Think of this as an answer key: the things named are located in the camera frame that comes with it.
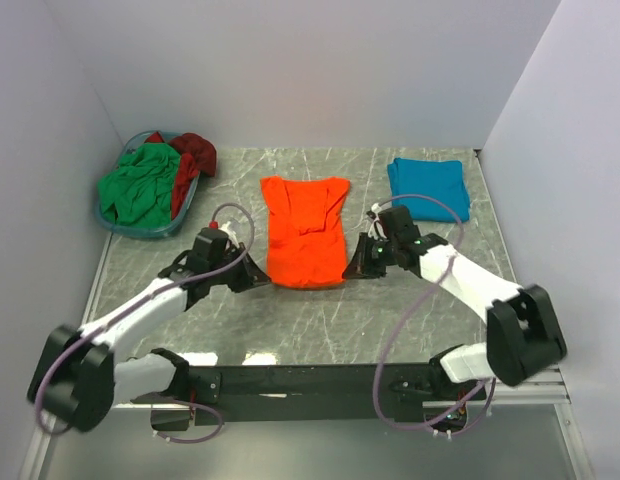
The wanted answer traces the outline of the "orange t shirt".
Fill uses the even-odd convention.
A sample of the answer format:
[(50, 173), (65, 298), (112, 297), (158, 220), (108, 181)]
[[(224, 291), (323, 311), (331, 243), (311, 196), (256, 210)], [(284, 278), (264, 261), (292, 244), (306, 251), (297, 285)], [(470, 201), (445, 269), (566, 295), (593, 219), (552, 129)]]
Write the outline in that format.
[(292, 289), (343, 283), (348, 257), (341, 212), (350, 181), (270, 176), (260, 184), (268, 210), (266, 266), (272, 282)]

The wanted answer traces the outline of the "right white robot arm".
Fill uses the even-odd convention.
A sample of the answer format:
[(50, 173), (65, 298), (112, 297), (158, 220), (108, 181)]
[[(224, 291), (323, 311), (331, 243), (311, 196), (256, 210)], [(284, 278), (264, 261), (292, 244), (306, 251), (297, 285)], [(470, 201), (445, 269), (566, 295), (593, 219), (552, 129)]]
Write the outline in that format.
[(390, 266), (439, 285), (470, 308), (486, 327), (486, 339), (453, 347), (433, 358), (429, 387), (450, 399), (464, 382), (494, 377), (516, 387), (568, 353), (549, 293), (523, 287), (463, 256), (441, 236), (423, 234), (404, 206), (374, 205), (371, 226), (359, 235), (345, 280), (377, 279)]

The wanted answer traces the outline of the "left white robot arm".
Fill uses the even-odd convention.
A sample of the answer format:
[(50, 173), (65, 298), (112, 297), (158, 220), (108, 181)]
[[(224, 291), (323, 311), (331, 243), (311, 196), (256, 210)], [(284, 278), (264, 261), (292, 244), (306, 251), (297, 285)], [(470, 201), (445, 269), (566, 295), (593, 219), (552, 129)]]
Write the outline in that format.
[(27, 398), (37, 414), (47, 412), (80, 432), (94, 429), (114, 406), (147, 394), (169, 402), (192, 400), (195, 388), (185, 358), (156, 348), (132, 359), (131, 349), (215, 286), (242, 293), (270, 281), (229, 227), (205, 227), (141, 293), (81, 328), (54, 329)]

